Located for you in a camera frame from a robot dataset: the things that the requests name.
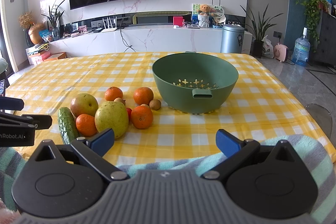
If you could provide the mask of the green colander bowl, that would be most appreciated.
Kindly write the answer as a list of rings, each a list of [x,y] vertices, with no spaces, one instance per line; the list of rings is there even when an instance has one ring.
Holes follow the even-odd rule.
[[[162,99],[175,110],[190,114],[220,108],[239,78],[228,61],[196,52],[161,57],[152,71]]]

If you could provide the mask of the hanging ivy plant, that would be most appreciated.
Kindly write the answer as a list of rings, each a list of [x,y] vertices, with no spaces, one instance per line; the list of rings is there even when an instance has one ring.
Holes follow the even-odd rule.
[[[305,7],[304,15],[306,16],[307,34],[314,51],[320,43],[317,27],[321,19],[321,11],[326,11],[326,0],[295,0],[295,4]]]

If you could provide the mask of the red box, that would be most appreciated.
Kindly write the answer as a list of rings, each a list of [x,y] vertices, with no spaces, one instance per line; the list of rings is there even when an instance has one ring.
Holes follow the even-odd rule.
[[[173,16],[173,25],[174,26],[182,27],[183,26],[183,21],[184,21],[183,16]]]

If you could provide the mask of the red-green apple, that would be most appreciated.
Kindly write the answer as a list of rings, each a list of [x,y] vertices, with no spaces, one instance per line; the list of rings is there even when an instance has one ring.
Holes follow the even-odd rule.
[[[95,116],[98,110],[98,102],[94,96],[88,93],[80,93],[72,99],[70,110],[75,117],[81,114]]]

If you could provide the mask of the orange cardboard box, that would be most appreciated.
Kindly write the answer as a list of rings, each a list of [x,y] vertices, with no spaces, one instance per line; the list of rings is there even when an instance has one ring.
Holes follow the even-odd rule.
[[[67,54],[65,52],[62,53],[55,53],[48,57],[47,59],[44,59],[44,61],[52,61],[52,60],[59,60],[59,59],[66,59]]]

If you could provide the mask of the yellow-green pear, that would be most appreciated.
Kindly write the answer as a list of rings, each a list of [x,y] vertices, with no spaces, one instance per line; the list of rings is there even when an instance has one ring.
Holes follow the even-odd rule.
[[[96,111],[94,122],[98,132],[112,129],[114,138],[121,138],[129,126],[129,118],[125,105],[121,102],[104,102]]]

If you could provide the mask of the white marble tv cabinet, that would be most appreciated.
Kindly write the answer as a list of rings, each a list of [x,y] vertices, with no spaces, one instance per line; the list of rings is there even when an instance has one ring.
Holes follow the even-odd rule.
[[[49,43],[52,54],[68,57],[104,53],[210,52],[220,53],[222,30],[173,28],[172,25],[132,26],[114,32],[89,33]]]

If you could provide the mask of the potted plant on cabinet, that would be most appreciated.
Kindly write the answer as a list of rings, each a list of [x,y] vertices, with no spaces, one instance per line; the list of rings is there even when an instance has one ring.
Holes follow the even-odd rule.
[[[51,25],[51,34],[53,40],[60,39],[60,30],[59,30],[59,23],[64,14],[64,11],[60,11],[60,6],[65,2],[63,0],[60,4],[56,5],[55,3],[52,6],[49,6],[49,13],[42,14],[42,16],[46,17]]]

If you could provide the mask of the small red fruit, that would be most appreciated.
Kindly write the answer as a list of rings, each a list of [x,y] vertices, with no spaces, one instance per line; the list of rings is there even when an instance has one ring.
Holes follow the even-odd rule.
[[[132,112],[132,109],[128,107],[128,108],[126,108],[126,110],[127,110],[128,119],[129,119],[129,121],[131,121],[131,112]]]

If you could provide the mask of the stack of books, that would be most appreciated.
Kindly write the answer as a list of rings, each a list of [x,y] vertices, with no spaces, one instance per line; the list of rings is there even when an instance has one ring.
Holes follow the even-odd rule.
[[[49,43],[35,44],[26,49],[30,65],[38,65],[51,56]]]

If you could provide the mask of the white plastic bag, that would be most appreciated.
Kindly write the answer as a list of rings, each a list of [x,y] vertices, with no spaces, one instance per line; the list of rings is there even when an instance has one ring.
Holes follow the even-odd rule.
[[[268,39],[268,35],[266,35],[262,39],[263,45],[262,45],[262,56],[273,59],[274,58],[274,48],[272,45],[272,42]]]

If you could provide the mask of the green cucumber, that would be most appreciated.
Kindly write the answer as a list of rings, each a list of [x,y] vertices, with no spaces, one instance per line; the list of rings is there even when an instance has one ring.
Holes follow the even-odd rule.
[[[78,138],[79,132],[71,110],[67,107],[61,107],[58,110],[58,125],[61,139],[64,144],[70,144],[74,139]]]

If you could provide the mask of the pink piglet heater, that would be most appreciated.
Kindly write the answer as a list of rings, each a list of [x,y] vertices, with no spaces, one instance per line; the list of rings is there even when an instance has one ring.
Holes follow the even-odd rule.
[[[274,58],[280,62],[285,62],[288,59],[288,47],[282,43],[278,43],[274,47]]]

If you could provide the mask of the teddy bear in basket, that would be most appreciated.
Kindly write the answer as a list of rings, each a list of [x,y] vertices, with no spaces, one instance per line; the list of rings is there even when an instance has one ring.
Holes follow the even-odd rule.
[[[198,26],[200,28],[209,28],[210,16],[212,15],[213,8],[207,4],[199,6],[198,10]]]

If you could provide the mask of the orange tangerine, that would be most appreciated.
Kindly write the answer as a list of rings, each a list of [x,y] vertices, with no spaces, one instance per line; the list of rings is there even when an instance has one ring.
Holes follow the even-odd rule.
[[[95,118],[88,114],[80,114],[76,118],[76,128],[83,136],[93,136],[97,133]]]
[[[153,123],[153,113],[148,106],[137,106],[131,112],[131,122],[137,129],[146,129]]]
[[[134,91],[133,99],[135,103],[138,105],[142,104],[149,105],[150,101],[154,99],[154,93],[151,90],[151,88],[140,87]]]
[[[112,86],[106,90],[104,98],[106,101],[114,101],[116,98],[123,98],[123,92],[120,88]]]

